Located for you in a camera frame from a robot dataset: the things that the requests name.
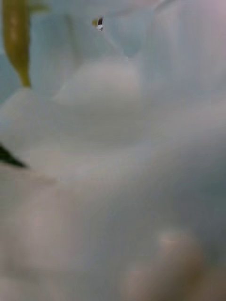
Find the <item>white petal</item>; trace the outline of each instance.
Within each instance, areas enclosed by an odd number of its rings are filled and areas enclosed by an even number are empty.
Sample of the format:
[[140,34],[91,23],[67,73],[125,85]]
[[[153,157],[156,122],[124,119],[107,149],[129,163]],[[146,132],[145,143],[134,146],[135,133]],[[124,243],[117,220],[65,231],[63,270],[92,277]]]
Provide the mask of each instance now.
[[79,63],[101,57],[123,57],[108,35],[92,26],[92,21],[81,17],[66,17],[73,41],[76,59]]
[[63,104],[22,89],[0,111],[2,143],[47,174],[79,175],[117,156],[144,134],[146,110],[139,77],[130,64],[85,65],[57,101]]
[[181,104],[225,90],[223,7],[222,0],[175,1],[156,16],[156,39],[150,26],[140,56],[149,96]]
[[70,13],[74,16],[98,17],[140,8],[143,5],[154,5],[159,0],[44,0],[54,12]]
[[134,56],[142,47],[146,28],[153,12],[151,8],[124,16],[104,18],[104,30],[128,57]]
[[5,54],[0,54],[0,105],[19,87],[20,79]]
[[47,16],[33,22],[30,55],[33,89],[53,96],[78,65],[66,17]]

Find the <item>flower petal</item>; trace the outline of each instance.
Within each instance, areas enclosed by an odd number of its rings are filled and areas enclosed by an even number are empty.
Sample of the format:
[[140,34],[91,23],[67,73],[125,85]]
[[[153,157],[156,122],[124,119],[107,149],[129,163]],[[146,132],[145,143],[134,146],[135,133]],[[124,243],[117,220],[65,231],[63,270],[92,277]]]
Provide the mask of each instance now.
[[0,105],[20,87],[20,79],[4,53],[0,54]]
[[84,65],[55,101],[19,90],[1,108],[0,136],[29,166],[62,177],[138,141],[145,119],[136,69],[103,61]]
[[40,95],[53,96],[76,70],[76,57],[64,16],[47,16],[32,24],[31,82]]

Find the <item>white flower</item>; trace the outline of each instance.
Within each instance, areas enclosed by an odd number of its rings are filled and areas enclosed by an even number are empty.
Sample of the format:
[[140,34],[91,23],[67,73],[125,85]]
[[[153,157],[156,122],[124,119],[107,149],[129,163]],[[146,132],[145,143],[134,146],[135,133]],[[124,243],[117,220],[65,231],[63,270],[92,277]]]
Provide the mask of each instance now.
[[213,41],[226,26],[204,4],[175,2],[148,26],[134,12],[143,35],[128,43],[78,16],[72,39],[62,16],[34,25],[33,91],[0,107],[0,141],[31,168],[0,166],[3,299],[117,300],[174,228],[225,260],[226,45]]

